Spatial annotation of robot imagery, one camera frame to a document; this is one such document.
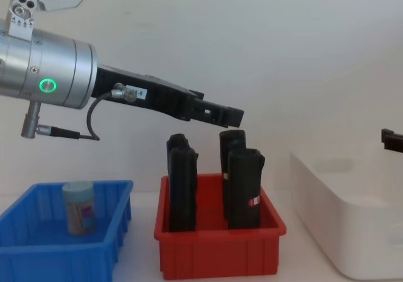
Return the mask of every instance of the robotic arm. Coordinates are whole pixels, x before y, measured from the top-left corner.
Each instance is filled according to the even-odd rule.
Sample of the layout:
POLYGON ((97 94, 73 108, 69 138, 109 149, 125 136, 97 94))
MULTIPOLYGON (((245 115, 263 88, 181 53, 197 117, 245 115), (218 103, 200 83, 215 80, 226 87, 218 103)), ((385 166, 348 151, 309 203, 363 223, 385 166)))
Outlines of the robotic arm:
POLYGON ((244 112, 203 100, 204 94, 152 76, 98 65, 87 43, 35 28, 36 11, 74 8, 82 0, 11 0, 7 19, 0 19, 0 94, 30 101, 21 136, 35 134, 99 140, 91 115, 101 100, 147 108, 180 120, 191 119, 239 127, 244 112), (41 103, 83 109, 90 135, 39 125, 41 103))

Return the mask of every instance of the red plastic bin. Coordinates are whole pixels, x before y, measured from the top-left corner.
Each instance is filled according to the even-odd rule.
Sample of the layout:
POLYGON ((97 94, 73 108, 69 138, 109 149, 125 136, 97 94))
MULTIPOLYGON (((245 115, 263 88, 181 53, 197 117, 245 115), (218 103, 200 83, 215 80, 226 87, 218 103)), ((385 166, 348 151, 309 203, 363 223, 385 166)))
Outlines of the red plastic bin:
POLYGON ((201 174, 195 232, 168 231, 169 185, 161 181, 155 238, 164 279, 276 274, 280 236, 286 227, 261 189, 261 228, 228 230, 222 206, 221 174, 201 174))

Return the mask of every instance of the blue plastic bin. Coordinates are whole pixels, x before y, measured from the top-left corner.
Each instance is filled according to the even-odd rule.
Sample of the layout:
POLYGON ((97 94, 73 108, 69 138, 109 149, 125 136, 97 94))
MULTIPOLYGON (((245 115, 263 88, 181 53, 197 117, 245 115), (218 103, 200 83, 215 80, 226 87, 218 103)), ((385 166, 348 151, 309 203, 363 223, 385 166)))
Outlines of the blue plastic bin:
POLYGON ((37 184, 0 216, 0 282, 111 282, 131 181, 94 182, 97 232, 67 233, 62 186, 37 184))

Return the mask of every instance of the black cylindrical object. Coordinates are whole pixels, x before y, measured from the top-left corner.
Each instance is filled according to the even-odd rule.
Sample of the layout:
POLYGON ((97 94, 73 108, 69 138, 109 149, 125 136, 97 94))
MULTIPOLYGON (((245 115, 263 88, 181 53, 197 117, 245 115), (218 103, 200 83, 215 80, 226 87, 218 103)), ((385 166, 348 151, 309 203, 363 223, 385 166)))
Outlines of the black cylindrical object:
POLYGON ((228 154, 232 150, 246 149, 246 135, 244 130, 229 130, 220 133, 220 153, 222 172, 222 201, 224 217, 228 219, 229 212, 229 179, 228 179, 228 154))
POLYGON ((175 147, 169 154, 169 231, 196 230, 197 154, 175 147))
POLYGON ((264 162, 264 156, 256 149, 233 150, 229 153, 229 229, 260 227, 264 162))
POLYGON ((167 154, 167 165, 169 172, 169 154, 173 148, 186 148, 189 147, 189 141, 186 139, 184 134, 174 134, 166 142, 166 154, 167 154))

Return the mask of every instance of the green led ring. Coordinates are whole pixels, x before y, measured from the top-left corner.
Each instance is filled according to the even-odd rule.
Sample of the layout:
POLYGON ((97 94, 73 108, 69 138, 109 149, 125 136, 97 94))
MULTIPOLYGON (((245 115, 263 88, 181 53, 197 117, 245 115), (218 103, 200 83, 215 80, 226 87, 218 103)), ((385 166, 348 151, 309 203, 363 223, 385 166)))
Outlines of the green led ring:
POLYGON ((57 83, 56 83, 56 81, 55 81, 54 79, 42 79, 42 80, 40 81, 40 83, 39 83, 39 90, 41 90, 41 91, 44 92, 44 93, 52 93, 52 92, 55 92, 56 89, 57 89, 57 83), (46 82, 52 83, 53 88, 52 88, 51 90, 46 90, 46 89, 43 87, 43 85, 44 85, 46 82))

